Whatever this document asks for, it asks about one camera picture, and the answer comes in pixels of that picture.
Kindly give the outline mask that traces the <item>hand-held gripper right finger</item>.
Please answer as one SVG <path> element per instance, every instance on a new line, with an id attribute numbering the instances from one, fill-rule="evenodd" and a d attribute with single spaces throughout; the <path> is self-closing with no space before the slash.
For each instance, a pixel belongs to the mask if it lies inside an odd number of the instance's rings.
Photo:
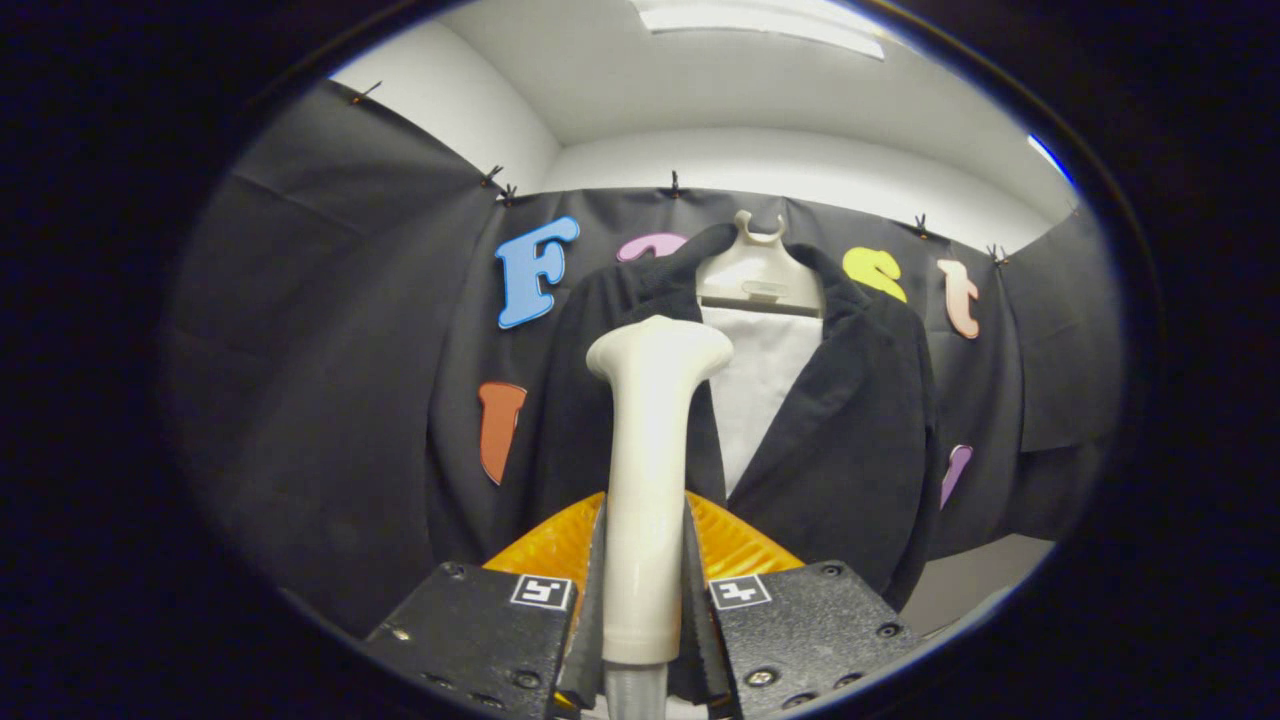
<path id="1" fill-rule="evenodd" d="M 778 717 L 856 689 L 920 646 L 847 564 L 805 564 L 687 495 L 684 687 L 710 717 Z"/>

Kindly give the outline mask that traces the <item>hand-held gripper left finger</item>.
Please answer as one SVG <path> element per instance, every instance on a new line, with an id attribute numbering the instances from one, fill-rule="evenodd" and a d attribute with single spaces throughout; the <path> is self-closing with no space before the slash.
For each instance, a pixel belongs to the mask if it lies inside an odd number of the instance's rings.
<path id="1" fill-rule="evenodd" d="M 602 691 L 605 511 L 593 495 L 485 564 L 439 565 L 364 650 L 485 719 L 576 719 Z"/>

